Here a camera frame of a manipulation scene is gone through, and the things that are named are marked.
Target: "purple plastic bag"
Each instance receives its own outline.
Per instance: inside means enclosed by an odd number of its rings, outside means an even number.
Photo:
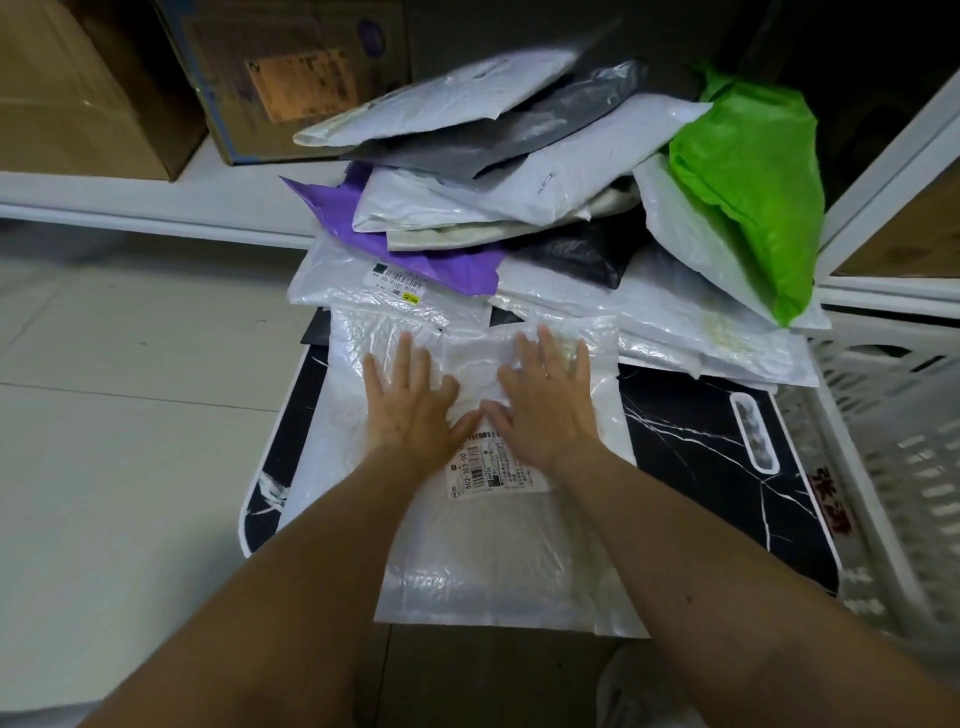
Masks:
[[[310,205],[320,224],[338,240],[459,293],[468,296],[492,296],[496,293],[496,285],[500,281],[496,267],[507,254],[499,243],[456,251],[391,253],[387,250],[386,232],[355,232],[353,212],[357,209],[360,193],[367,184],[371,170],[368,164],[354,162],[347,168],[347,178],[338,187],[302,184],[285,177],[281,179]]]

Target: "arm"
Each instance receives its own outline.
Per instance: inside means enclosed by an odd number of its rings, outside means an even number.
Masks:
[[[386,390],[364,361],[361,465],[257,551],[84,728],[322,726],[344,714],[396,529],[481,417],[448,425],[457,381],[431,390],[430,354],[417,350],[411,366],[410,350],[404,335]]]
[[[576,497],[644,625],[711,726],[960,725],[960,699],[733,527],[607,450],[581,343],[517,340],[511,400],[483,408],[516,455]]]

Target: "tile floor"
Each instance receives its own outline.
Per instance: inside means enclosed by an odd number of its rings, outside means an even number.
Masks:
[[[0,712],[102,697],[242,561],[297,251],[0,220]],[[590,726],[616,642],[377,625],[361,726]]]

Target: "green plastic bag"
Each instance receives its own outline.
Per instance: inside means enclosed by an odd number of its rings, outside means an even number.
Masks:
[[[781,326],[804,312],[824,225],[817,120],[799,91],[706,69],[713,108],[670,142],[680,182],[738,223],[775,297]]]

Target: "black plastic bag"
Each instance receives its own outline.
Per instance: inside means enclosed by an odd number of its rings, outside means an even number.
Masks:
[[[652,240],[643,205],[637,205],[618,215],[523,235],[509,247],[514,257],[616,288],[634,253]]]
[[[645,78],[646,66],[639,61],[568,74],[496,119],[374,139],[344,156],[471,182],[492,166],[579,132],[620,106]]]

